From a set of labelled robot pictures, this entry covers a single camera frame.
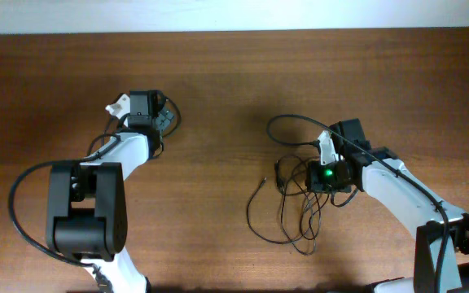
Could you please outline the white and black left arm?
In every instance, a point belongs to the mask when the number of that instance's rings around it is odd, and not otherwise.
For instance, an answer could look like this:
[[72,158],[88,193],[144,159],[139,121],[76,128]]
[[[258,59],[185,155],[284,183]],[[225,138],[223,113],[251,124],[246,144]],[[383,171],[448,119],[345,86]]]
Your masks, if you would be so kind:
[[159,90],[131,91],[107,110],[118,119],[108,142],[74,163],[50,171],[46,244],[80,262],[101,292],[148,292],[151,284],[125,247],[128,220],[125,180],[164,151],[180,112]]

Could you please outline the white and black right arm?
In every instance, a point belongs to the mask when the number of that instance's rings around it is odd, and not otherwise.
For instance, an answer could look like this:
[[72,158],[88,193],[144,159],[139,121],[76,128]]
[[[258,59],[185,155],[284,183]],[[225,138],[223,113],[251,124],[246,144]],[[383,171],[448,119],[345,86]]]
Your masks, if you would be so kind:
[[307,167],[308,190],[365,192],[415,240],[412,277],[373,283],[371,292],[469,292],[468,212],[425,186],[388,148],[372,148],[358,119],[326,127],[314,145],[320,158]]

